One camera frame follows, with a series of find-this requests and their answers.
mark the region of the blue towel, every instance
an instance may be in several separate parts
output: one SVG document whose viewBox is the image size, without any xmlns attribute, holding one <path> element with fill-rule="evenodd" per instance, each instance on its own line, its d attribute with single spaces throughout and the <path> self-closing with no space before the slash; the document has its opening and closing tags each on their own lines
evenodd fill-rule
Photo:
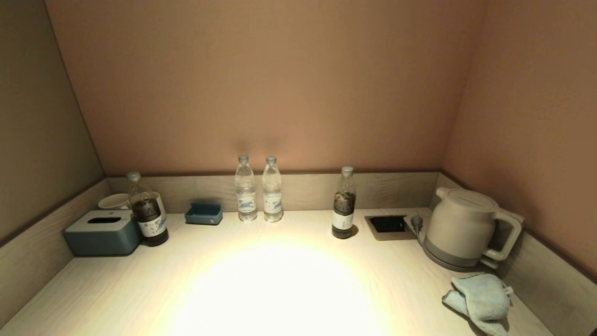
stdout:
<svg viewBox="0 0 597 336">
<path fill-rule="evenodd" d="M 442 302 L 466 315 L 481 331 L 489 336 L 507 335 L 498 320 L 505 318 L 510 309 L 512 287 L 493 274 L 479 274 L 465 279 L 452 278 L 456 291 L 449 291 Z"/>
</svg>

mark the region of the wooden countertop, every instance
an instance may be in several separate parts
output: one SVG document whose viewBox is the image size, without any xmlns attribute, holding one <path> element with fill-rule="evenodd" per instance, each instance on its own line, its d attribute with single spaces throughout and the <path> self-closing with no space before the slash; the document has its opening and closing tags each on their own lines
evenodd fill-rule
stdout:
<svg viewBox="0 0 597 336">
<path fill-rule="evenodd" d="M 358 233 L 331 234 L 331 211 L 187 225 L 126 257 L 75 258 L 10 320 L 17 335 L 482 335 L 443 306 L 452 276 L 416 240 L 378 242 L 364 220 L 431 211 L 357 210 Z M 551 335 L 516 295 L 510 336 Z"/>
</svg>

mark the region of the white kettle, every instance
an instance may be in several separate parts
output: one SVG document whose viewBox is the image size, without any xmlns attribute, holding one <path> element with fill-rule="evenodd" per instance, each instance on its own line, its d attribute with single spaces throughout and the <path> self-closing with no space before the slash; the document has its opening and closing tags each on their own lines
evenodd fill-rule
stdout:
<svg viewBox="0 0 597 336">
<path fill-rule="evenodd" d="M 501 209 L 496 201 L 474 191 L 438 188 L 436 194 L 442 201 L 433 211 L 423 241 L 427 256 L 454 271 L 472 271 L 478 262 L 497 268 L 497 261 L 510 254 L 524 218 Z M 496 219 L 512 226 L 501 251 L 488 247 Z"/>
</svg>

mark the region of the clear water bottle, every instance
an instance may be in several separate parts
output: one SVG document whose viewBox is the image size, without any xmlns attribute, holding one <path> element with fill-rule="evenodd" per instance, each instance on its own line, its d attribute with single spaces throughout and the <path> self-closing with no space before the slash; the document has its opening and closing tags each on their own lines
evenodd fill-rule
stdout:
<svg viewBox="0 0 597 336">
<path fill-rule="evenodd" d="M 165 214 L 159 208 L 156 194 L 139 182 L 139 172 L 127 173 L 126 177 L 132 183 L 128 201 L 141 228 L 145 245 L 162 245 L 168 240 L 169 235 Z"/>
<path fill-rule="evenodd" d="M 352 167 L 342 167 L 342 176 L 334 195 L 332 234 L 340 239 L 346 239 L 352 234 L 352 217 L 356 201 L 356 187 L 352 173 Z"/>
<path fill-rule="evenodd" d="M 267 166 L 263 171 L 263 218 L 268 222 L 282 219 L 282 176 L 278 170 L 275 156 L 265 159 Z"/>
<path fill-rule="evenodd" d="M 238 156 L 235 175 L 236 198 L 238 199 L 238 218 L 250 222 L 257 218 L 255 201 L 255 176 L 249 166 L 249 155 Z"/>
</svg>

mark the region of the wall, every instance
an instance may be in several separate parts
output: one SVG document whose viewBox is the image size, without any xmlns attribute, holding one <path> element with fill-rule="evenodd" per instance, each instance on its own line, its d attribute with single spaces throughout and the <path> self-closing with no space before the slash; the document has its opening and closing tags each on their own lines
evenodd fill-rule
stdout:
<svg viewBox="0 0 597 336">
<path fill-rule="evenodd" d="M 597 278 L 597 2 L 491 1 L 443 168 Z"/>
<path fill-rule="evenodd" d="M 47 0 L 108 175 L 436 170 L 477 0 Z"/>
<path fill-rule="evenodd" d="M 0 1 L 0 246 L 103 177 L 42 0 Z"/>
</svg>

